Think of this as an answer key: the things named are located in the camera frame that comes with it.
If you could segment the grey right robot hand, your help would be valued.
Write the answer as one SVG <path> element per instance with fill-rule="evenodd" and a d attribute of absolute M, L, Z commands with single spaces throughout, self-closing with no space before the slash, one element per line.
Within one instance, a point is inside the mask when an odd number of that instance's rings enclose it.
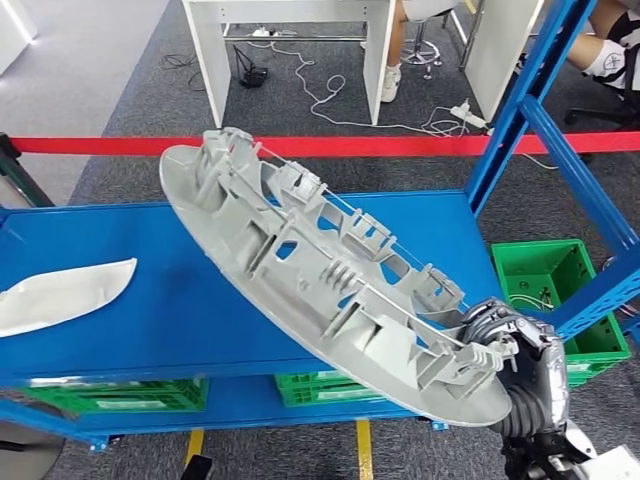
<path fill-rule="evenodd" d="M 498 375 L 511 410 L 491 429 L 506 438 L 565 432 L 569 420 L 566 355 L 561 338 L 546 323 L 514 310 L 497 298 L 470 307 L 458 338 L 489 345 L 512 339 L 518 352 Z"/>

